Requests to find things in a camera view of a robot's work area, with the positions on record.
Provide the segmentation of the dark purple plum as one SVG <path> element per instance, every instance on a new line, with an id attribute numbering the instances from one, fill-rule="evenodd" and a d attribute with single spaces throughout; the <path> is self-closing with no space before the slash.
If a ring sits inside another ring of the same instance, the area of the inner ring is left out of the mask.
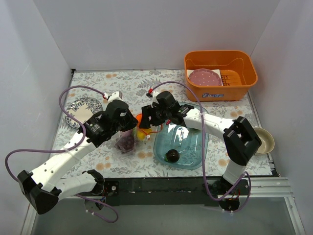
<path id="1" fill-rule="evenodd" d="M 165 156 L 165 160 L 170 163 L 176 163 L 180 158 L 179 152 L 175 149 L 170 149 Z"/>

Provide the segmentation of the red grape bunch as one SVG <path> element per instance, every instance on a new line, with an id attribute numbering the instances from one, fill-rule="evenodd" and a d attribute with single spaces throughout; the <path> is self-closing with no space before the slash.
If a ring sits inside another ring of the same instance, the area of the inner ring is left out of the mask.
<path id="1" fill-rule="evenodd" d="M 115 147 L 122 153 L 127 153 L 133 150 L 135 145 L 135 138 L 133 130 L 122 132 L 120 139 L 115 143 Z"/>

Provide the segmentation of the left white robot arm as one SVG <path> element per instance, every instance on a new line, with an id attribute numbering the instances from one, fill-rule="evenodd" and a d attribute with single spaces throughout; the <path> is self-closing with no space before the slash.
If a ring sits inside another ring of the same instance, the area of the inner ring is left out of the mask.
<path id="1" fill-rule="evenodd" d="M 136 125 L 137 119 L 127 103 L 121 100 L 108 103 L 104 111 L 82 124 L 60 153 L 31 172 L 23 170 L 18 174 L 22 193 L 38 214 L 50 211 L 60 200 L 81 192 L 102 194 L 105 179 L 94 169 L 77 177 L 65 179 L 63 176 L 117 132 L 132 130 Z"/>

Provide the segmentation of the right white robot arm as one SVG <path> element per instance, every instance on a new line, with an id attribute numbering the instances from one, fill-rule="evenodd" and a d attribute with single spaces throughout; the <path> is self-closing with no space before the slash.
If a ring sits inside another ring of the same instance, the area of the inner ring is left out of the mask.
<path id="1" fill-rule="evenodd" d="M 194 105 L 182 105 L 169 91 L 149 91 L 146 95 L 152 99 L 152 103 L 141 108 L 140 128 L 159 126 L 169 120 L 186 128 L 204 130 L 224 141 L 230 161 L 223 174 L 221 188 L 226 194 L 234 194 L 239 189 L 237 180 L 261 146 L 261 140 L 250 122 L 242 116 L 236 119 L 222 118 L 204 113 Z"/>

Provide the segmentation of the yellow bell pepper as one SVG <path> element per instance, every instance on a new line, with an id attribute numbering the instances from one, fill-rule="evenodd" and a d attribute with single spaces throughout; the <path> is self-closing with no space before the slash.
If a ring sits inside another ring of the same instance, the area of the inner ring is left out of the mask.
<path id="1" fill-rule="evenodd" d="M 139 141 L 143 141 L 146 139 L 146 134 L 144 132 L 142 132 L 141 130 L 137 130 L 136 131 L 136 138 L 139 140 Z"/>

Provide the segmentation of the clear zip top bag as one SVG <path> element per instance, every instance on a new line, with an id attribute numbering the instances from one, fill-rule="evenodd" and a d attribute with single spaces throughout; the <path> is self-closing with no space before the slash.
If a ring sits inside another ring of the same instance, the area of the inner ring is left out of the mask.
<path id="1" fill-rule="evenodd" d="M 137 126 L 132 130 L 122 132 L 114 145 L 115 148 L 122 154 L 132 152 L 140 142 L 150 140 L 153 134 L 159 133 L 163 129 L 163 124 L 161 124 L 159 130 L 156 128 L 141 129 L 139 128 L 139 125 L 141 122 L 142 113 L 138 114 L 135 118 L 138 121 Z"/>

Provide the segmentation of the orange fruit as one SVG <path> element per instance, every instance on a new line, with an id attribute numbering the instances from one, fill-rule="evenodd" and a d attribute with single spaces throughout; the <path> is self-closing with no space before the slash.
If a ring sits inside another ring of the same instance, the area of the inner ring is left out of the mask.
<path id="1" fill-rule="evenodd" d="M 137 127 L 139 128 L 139 126 L 141 124 L 142 114 L 138 114 L 135 118 L 138 121 Z"/>

